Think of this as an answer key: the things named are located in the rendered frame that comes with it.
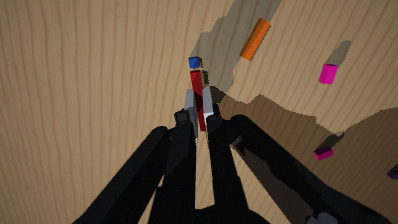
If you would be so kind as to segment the red rod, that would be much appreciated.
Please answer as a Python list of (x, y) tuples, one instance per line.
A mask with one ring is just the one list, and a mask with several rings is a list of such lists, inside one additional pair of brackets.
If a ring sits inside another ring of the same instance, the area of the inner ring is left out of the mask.
[(202, 88), (200, 70), (190, 71), (190, 76), (191, 76), (192, 87), (196, 101), (200, 131), (206, 131), (204, 113), (203, 113), (203, 93), (202, 93), (203, 88)]

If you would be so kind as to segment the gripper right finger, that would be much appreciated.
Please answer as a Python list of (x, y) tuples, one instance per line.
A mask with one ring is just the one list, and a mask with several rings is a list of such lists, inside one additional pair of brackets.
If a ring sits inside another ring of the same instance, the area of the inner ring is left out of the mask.
[(327, 186), (247, 116), (223, 119), (202, 88), (217, 224), (253, 224), (229, 144), (291, 224), (392, 224)]

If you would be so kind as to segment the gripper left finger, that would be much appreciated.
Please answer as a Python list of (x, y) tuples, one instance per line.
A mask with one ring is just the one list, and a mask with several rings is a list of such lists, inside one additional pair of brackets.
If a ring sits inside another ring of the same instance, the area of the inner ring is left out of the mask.
[(175, 127), (154, 128), (72, 224), (138, 224), (155, 190), (147, 224), (183, 224), (184, 207), (195, 208), (198, 113), (193, 89), (187, 89), (185, 107), (174, 117)]

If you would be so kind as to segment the small blue block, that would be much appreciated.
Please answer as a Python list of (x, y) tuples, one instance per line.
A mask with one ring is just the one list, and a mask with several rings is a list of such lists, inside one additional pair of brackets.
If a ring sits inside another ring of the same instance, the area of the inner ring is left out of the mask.
[(189, 66), (190, 69), (199, 67), (198, 56), (189, 58)]

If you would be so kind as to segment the orange rod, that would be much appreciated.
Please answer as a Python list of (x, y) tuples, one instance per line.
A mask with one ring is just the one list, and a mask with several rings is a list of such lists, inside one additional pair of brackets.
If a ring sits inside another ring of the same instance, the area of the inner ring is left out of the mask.
[(269, 26), (270, 22), (264, 20), (263, 18), (259, 18), (246, 44), (244, 45), (240, 53), (241, 57), (247, 60), (251, 59), (252, 55), (254, 54), (256, 48), (258, 47), (260, 41), (262, 40)]

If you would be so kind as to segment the purple rod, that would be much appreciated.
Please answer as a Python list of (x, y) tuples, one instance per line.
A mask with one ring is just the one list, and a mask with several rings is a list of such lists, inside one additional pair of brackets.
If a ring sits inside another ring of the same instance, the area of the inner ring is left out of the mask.
[(392, 170), (392, 169), (390, 169), (390, 170), (388, 171), (387, 175), (388, 175), (389, 177), (391, 177), (392, 179), (398, 180), (398, 171), (397, 171), (397, 170)]

